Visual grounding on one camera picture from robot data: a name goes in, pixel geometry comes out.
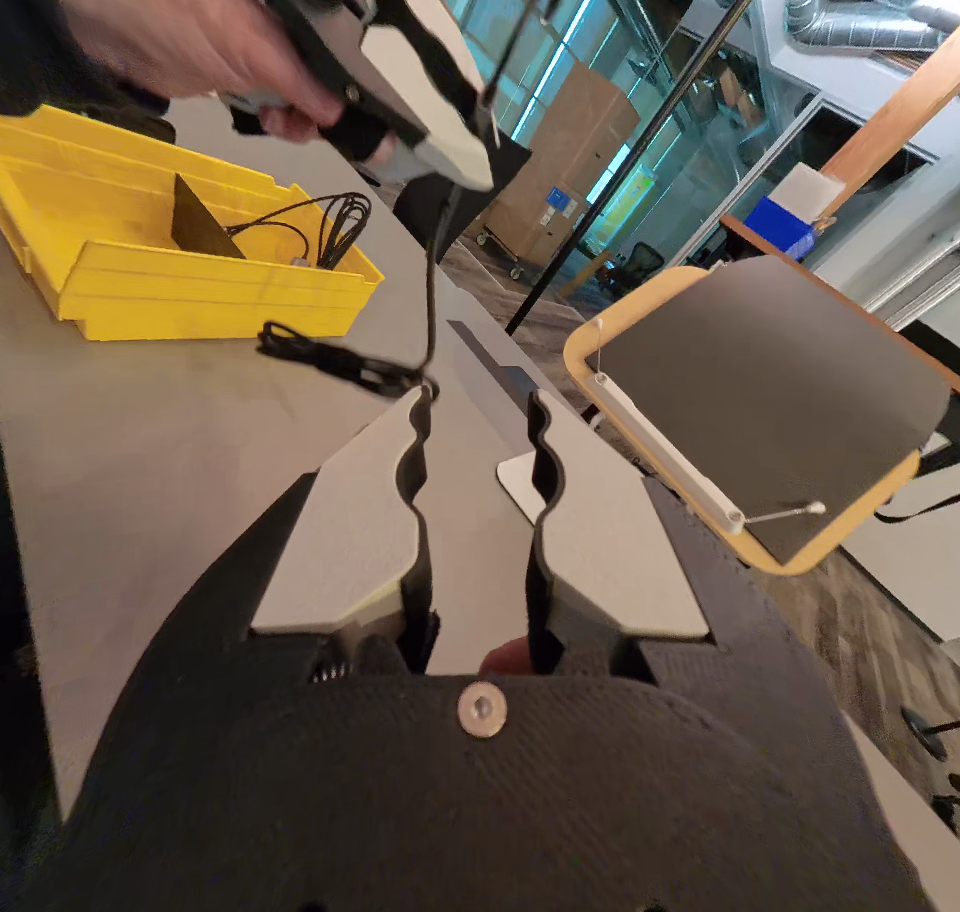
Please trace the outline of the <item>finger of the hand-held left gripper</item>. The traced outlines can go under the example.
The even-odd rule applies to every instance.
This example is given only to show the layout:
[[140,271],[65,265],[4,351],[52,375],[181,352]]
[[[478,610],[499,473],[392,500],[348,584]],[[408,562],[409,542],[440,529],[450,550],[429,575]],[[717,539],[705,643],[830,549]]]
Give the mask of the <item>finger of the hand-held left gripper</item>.
[[375,23],[402,33],[440,95],[450,103],[479,101],[484,82],[443,0],[375,1]]
[[404,178],[437,173],[473,190],[492,188],[493,168],[476,124],[477,103],[450,103],[434,87],[402,33],[365,22],[364,54],[393,88],[393,134],[381,144],[373,170]]

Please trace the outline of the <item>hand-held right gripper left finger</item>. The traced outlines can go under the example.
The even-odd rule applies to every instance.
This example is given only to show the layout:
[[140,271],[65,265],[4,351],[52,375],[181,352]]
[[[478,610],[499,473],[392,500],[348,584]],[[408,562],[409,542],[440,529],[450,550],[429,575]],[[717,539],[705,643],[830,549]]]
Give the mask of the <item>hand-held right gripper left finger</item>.
[[407,393],[319,468],[251,623],[258,634],[424,636],[431,396]]

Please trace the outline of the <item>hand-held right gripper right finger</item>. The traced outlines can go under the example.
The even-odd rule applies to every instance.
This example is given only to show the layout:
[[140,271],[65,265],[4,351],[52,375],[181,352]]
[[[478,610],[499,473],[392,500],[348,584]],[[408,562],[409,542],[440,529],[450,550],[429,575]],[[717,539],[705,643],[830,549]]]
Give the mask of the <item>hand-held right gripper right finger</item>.
[[531,393],[527,417],[544,502],[526,578],[531,644],[705,641],[709,623],[642,472],[551,394]]

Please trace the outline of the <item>yellow plastic bin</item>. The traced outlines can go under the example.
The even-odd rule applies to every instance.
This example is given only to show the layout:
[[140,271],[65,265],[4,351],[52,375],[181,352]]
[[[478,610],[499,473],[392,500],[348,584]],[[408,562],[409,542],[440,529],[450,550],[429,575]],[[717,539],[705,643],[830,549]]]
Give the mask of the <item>yellow plastic bin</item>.
[[49,106],[1,123],[2,234],[87,340],[340,338],[384,281],[356,244],[320,265],[297,185]]

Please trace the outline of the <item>person's left forearm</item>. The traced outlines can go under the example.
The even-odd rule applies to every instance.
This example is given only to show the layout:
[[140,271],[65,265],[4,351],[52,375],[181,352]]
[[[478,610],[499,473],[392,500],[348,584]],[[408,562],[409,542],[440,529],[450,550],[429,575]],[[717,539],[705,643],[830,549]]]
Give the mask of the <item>person's left forearm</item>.
[[76,97],[87,69],[59,0],[1,0],[1,113]]

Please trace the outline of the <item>person's left hand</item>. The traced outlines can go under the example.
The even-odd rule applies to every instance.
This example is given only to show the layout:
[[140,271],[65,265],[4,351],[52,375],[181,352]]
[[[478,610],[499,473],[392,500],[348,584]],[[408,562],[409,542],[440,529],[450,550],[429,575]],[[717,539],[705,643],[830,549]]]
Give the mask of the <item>person's left hand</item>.
[[318,138],[346,111],[308,71],[259,0],[59,0],[83,51],[121,79],[165,98],[270,94],[268,135]]

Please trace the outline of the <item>white stand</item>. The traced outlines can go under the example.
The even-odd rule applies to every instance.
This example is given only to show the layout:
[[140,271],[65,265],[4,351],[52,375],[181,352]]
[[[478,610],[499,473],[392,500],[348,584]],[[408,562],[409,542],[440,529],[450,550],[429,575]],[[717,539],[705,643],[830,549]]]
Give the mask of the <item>white stand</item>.
[[[596,333],[596,367],[589,370],[588,374],[599,393],[598,407],[601,415],[626,425],[628,432],[638,439],[637,451],[645,456],[650,466],[655,467],[665,481],[677,487],[678,493],[691,510],[724,541],[741,537],[748,525],[798,517],[821,518],[827,514],[828,506],[822,499],[817,498],[783,510],[747,516],[719,486],[669,441],[638,409],[610,374],[603,370],[604,342],[614,338],[614,329],[605,326],[602,315],[594,316],[589,325]],[[535,461],[535,452],[528,451],[501,462],[496,468],[499,485],[531,523],[546,509],[546,501],[533,484]]]

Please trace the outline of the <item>stack of cardboard boxes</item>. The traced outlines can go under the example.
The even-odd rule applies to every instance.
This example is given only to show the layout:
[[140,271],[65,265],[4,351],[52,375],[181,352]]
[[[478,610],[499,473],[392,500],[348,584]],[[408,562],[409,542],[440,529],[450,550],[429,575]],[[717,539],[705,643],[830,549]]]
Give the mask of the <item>stack of cardboard boxes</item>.
[[639,117],[618,86],[574,61],[530,141],[531,158],[486,210],[484,233],[516,272],[554,258]]

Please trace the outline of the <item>dark board with wooden rim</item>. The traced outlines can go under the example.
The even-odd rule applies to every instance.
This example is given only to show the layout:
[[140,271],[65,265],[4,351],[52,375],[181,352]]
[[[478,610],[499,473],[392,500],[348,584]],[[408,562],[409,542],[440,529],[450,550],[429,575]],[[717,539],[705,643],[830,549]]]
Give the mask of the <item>dark board with wooden rim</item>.
[[[727,542],[692,510],[768,574],[812,570],[906,486],[958,392],[956,376],[880,319],[771,256],[663,271],[599,315],[615,334],[603,370],[747,516],[827,505]],[[599,410],[590,320],[562,356]]]

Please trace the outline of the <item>blue box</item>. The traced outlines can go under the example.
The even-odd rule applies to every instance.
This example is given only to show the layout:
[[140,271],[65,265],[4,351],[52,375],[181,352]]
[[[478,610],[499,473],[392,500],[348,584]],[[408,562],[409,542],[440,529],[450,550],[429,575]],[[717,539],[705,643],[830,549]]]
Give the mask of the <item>blue box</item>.
[[744,220],[746,228],[764,239],[788,258],[800,261],[817,244],[815,227],[763,196]]

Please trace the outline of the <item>wooden beam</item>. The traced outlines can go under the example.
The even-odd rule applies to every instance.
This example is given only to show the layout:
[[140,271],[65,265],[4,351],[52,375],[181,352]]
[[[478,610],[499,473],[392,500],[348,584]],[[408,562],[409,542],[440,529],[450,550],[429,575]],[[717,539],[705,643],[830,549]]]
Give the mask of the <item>wooden beam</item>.
[[[798,163],[766,196],[812,224],[817,242],[839,211],[959,92],[959,30],[893,93],[819,170]],[[731,215],[720,219],[726,231],[727,260],[772,256],[788,258]]]

